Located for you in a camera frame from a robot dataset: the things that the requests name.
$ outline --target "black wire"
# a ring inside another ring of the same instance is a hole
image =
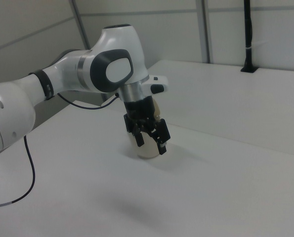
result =
[[[103,108],[109,106],[110,104],[112,104],[117,98],[119,98],[119,95],[116,93],[115,94],[115,98],[112,99],[110,102],[108,102],[106,105],[103,105],[101,107],[93,108],[93,107],[84,107],[84,106],[76,105],[76,104],[72,103],[71,101],[67,100],[66,98],[64,98],[60,93],[58,93],[58,96],[61,99],[63,99],[65,102],[68,102],[70,105],[73,105],[75,107],[78,107],[78,108],[81,108],[81,109],[85,109],[85,110],[99,110],[99,109],[103,109]]]
[[[20,201],[21,199],[23,199],[24,197],[26,197],[30,193],[30,191],[33,189],[33,187],[34,187],[35,179],[36,179],[35,167],[34,167],[34,163],[33,163],[33,160],[32,160],[32,156],[30,155],[30,151],[29,151],[29,148],[28,148],[26,136],[24,136],[24,142],[25,142],[25,147],[26,147],[28,158],[29,158],[29,162],[30,162],[30,165],[32,166],[32,171],[33,171],[33,181],[32,181],[32,184],[31,184],[30,188],[28,189],[28,191],[23,196],[19,197],[18,199],[15,199],[14,201],[2,203],[2,204],[0,204],[0,207],[1,206],[11,205],[12,203],[16,203],[16,202]]]
[[[73,106],[76,106],[78,108],[81,108],[81,109],[85,109],[85,110],[99,110],[99,109],[103,109],[103,108],[109,106],[110,104],[112,104],[117,98],[119,98],[119,95],[116,93],[115,94],[115,98],[112,99],[110,102],[108,102],[106,105],[103,105],[101,107],[96,107],[96,108],[90,108],[90,107],[84,107],[84,106],[76,105],[76,104],[72,103],[71,101],[67,100],[66,98],[64,98],[62,95],[60,95],[60,93],[58,93],[58,96],[61,99],[63,99],[64,101],[68,102],[69,104],[71,104]],[[35,167],[34,167],[34,163],[33,163],[33,160],[32,160],[32,156],[30,155],[30,151],[29,151],[29,148],[28,148],[26,136],[24,136],[24,142],[25,142],[25,147],[26,147],[28,158],[29,158],[29,162],[30,162],[30,165],[32,166],[32,171],[33,171],[33,181],[32,181],[32,184],[31,184],[30,188],[28,189],[28,191],[23,196],[21,196],[18,199],[15,199],[14,201],[2,203],[2,204],[0,204],[0,207],[1,206],[11,205],[13,203],[16,203],[16,202],[20,201],[21,199],[23,199],[24,197],[26,197],[30,193],[30,191],[33,189],[33,187],[34,187],[35,179],[36,179]]]

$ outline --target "black ring band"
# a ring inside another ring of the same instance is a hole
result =
[[[43,70],[37,70],[33,73],[29,73],[29,75],[31,74],[34,74],[38,77],[40,84],[42,85],[46,100],[50,100],[53,97],[53,87],[48,75]]]

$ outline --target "white tabletop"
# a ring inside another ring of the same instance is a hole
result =
[[[66,107],[27,136],[36,184],[0,208],[0,237],[294,237],[294,156],[168,128],[168,152],[140,160],[122,112]],[[31,178],[21,140],[0,203]]]

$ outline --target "white wall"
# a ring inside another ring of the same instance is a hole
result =
[[[49,65],[62,51],[84,49],[68,0],[0,1],[0,82]],[[100,104],[99,94],[65,93]],[[67,105],[55,97],[36,106],[35,127]]]
[[[161,59],[202,62],[195,0],[77,0],[86,35],[94,46],[101,29],[135,27],[146,66]]]
[[[243,65],[243,0],[207,0],[211,62]],[[252,59],[263,68],[294,71],[294,0],[251,0]]]

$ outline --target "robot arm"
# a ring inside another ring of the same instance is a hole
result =
[[[163,154],[170,135],[164,119],[154,116],[151,96],[167,87],[166,77],[148,74],[140,40],[131,25],[106,27],[91,50],[64,52],[43,70],[0,83],[0,150],[32,130],[34,106],[55,94],[66,90],[117,90],[127,111],[127,131],[135,136],[137,145],[144,144],[141,132],[146,132]]]

